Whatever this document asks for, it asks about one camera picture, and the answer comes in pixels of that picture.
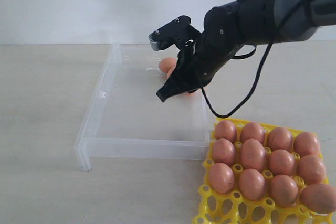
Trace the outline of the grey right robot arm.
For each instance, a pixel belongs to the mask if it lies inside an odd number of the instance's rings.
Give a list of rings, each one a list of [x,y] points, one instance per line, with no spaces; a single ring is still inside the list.
[[[242,46],[305,41],[334,24],[335,0],[235,0],[209,10],[203,31],[179,16],[149,36],[155,51],[179,49],[175,70],[156,94],[165,101],[207,86]]]

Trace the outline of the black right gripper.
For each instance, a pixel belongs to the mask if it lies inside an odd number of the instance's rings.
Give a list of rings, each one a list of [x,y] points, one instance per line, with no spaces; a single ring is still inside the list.
[[[218,70],[236,53],[236,45],[224,43],[216,47],[199,38],[193,47],[187,48],[165,84],[157,90],[161,102],[188,90],[207,86]]]

